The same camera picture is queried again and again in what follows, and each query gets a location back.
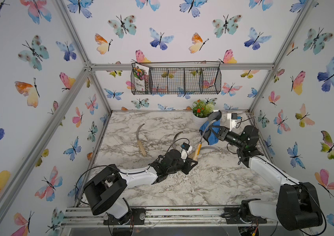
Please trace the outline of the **blue grey rag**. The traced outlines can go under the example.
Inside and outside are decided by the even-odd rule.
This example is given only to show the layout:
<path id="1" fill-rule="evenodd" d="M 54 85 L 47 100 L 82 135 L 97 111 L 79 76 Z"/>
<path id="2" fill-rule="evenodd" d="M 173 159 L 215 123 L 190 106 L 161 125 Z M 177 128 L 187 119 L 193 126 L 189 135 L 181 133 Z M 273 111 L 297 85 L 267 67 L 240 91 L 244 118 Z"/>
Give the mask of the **blue grey rag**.
<path id="1" fill-rule="evenodd" d="M 217 134 L 219 133 L 220 120 L 206 121 L 200 128 L 201 135 L 200 141 L 205 140 L 209 146 L 218 143 L 219 139 Z"/>

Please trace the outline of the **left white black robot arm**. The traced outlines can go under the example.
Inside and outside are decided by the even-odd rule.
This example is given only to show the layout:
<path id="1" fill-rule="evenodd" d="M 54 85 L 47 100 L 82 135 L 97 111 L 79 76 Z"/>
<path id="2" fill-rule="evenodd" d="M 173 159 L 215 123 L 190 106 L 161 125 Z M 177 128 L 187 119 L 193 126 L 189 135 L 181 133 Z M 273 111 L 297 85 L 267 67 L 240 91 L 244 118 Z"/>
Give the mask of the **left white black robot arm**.
<path id="1" fill-rule="evenodd" d="M 178 172 L 187 175 L 197 164 L 196 158 L 183 159 L 176 149 L 159 155 L 144 168 L 125 170 L 111 164 L 84 185 L 83 193 L 94 216 L 108 214 L 118 224 L 127 224 L 134 217 L 128 202 L 121 197 L 126 189 L 161 183 Z"/>

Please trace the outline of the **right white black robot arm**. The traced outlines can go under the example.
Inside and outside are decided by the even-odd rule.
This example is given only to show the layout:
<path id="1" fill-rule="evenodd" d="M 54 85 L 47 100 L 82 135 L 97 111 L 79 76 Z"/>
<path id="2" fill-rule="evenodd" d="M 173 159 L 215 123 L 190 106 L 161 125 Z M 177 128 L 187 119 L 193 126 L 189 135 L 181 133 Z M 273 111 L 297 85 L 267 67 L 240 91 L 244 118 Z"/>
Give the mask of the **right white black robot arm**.
<path id="1" fill-rule="evenodd" d="M 258 173 L 278 193 L 277 202 L 265 202 L 260 199 L 242 201 L 240 218 L 254 221 L 257 218 L 277 221 L 288 231 L 326 225 L 320 208 L 317 190 L 311 183 L 303 183 L 285 174 L 258 150 L 259 131 L 253 125 L 247 125 L 237 134 L 229 128 L 215 125 L 220 121 L 220 111 L 211 113 L 201 131 L 207 142 L 211 137 L 237 148 L 239 163 Z"/>

